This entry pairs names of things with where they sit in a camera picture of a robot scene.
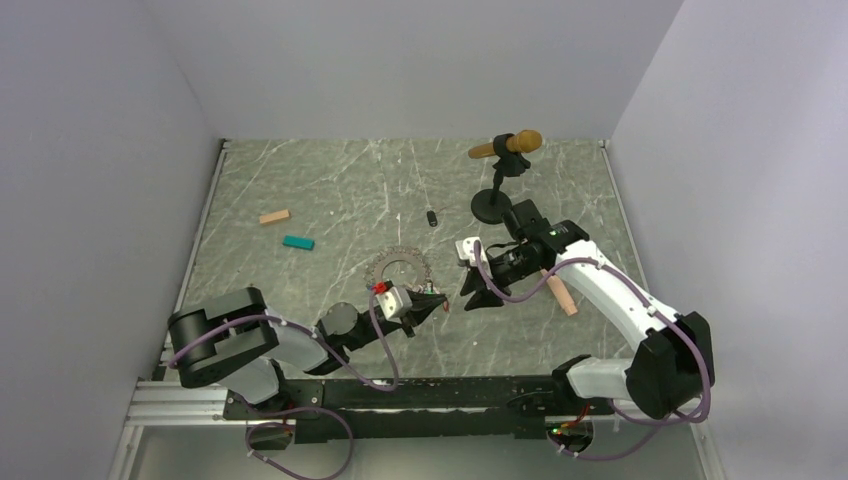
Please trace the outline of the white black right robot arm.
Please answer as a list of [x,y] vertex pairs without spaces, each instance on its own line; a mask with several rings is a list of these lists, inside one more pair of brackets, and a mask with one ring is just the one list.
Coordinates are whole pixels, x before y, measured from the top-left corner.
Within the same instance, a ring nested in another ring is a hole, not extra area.
[[700,422],[715,384],[711,330],[698,312],[683,315],[656,299],[603,254],[570,220],[550,223],[531,200],[503,217],[513,243],[490,256],[478,237],[455,243],[467,270],[461,293],[471,311],[529,300],[557,277],[578,290],[633,349],[624,359],[575,357],[553,370],[551,399],[578,414],[592,399],[633,403],[654,424]]

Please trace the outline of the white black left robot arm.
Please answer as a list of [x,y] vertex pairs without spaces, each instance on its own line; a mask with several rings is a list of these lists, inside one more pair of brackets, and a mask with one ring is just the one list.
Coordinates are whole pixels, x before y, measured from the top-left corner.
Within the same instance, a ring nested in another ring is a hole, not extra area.
[[256,287],[246,287],[184,307],[167,321],[173,355],[167,366],[188,389],[219,384],[240,395],[264,420],[287,406],[282,367],[311,376],[350,370],[350,353],[387,336],[415,329],[445,306],[445,295],[384,282],[375,286],[365,311],[339,302],[314,325],[286,319]]

